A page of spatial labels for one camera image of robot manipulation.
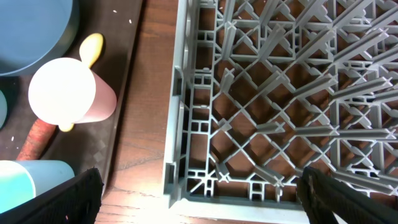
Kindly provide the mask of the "pink plastic cup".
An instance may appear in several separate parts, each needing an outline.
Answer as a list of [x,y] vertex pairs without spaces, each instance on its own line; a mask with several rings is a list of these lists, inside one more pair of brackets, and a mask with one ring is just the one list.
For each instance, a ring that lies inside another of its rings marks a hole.
[[83,62],[57,58],[41,66],[28,91],[34,114],[49,124],[92,123],[116,109],[114,90]]

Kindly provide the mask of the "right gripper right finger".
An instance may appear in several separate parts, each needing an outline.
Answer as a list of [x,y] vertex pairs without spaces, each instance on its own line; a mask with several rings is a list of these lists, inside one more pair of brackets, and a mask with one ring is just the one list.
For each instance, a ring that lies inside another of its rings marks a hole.
[[309,222],[337,223],[336,216],[346,223],[397,223],[397,211],[306,167],[297,181],[297,196]]

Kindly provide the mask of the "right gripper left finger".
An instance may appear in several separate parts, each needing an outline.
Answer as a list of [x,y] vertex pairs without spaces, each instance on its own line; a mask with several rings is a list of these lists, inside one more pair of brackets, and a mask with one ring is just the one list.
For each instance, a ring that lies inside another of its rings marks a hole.
[[97,168],[1,214],[2,224],[94,223],[104,183]]

